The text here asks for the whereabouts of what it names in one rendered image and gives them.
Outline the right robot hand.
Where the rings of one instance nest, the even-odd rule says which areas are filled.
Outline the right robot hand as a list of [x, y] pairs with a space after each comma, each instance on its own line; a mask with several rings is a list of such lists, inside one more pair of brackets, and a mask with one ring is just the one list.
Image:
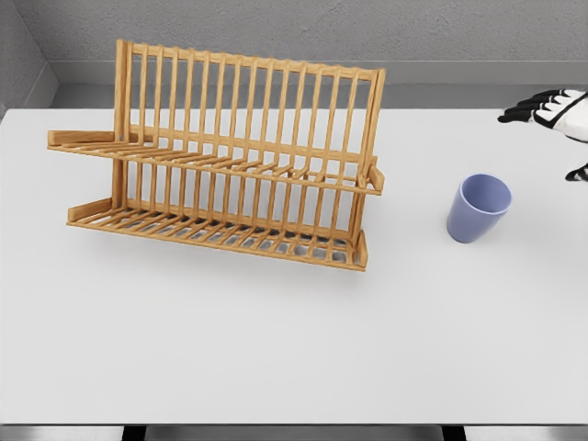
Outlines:
[[551, 89], [506, 109], [501, 123], [534, 122], [567, 138], [588, 144], [588, 91]]

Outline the wooden two-tier dish rack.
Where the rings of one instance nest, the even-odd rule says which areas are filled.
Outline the wooden two-tier dish rack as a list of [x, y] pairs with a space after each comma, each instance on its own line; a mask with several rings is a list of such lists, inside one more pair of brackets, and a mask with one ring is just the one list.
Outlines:
[[113, 162], [110, 196], [68, 222], [362, 271], [385, 75], [119, 40], [113, 130], [48, 134]]

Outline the lavender blue plastic cup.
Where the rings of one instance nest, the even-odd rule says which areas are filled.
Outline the lavender blue plastic cup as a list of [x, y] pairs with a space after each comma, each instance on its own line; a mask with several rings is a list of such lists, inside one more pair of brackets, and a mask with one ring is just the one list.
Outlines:
[[466, 177], [459, 185], [447, 218], [447, 231], [460, 243], [471, 243], [490, 230], [510, 209], [510, 188], [492, 175]]

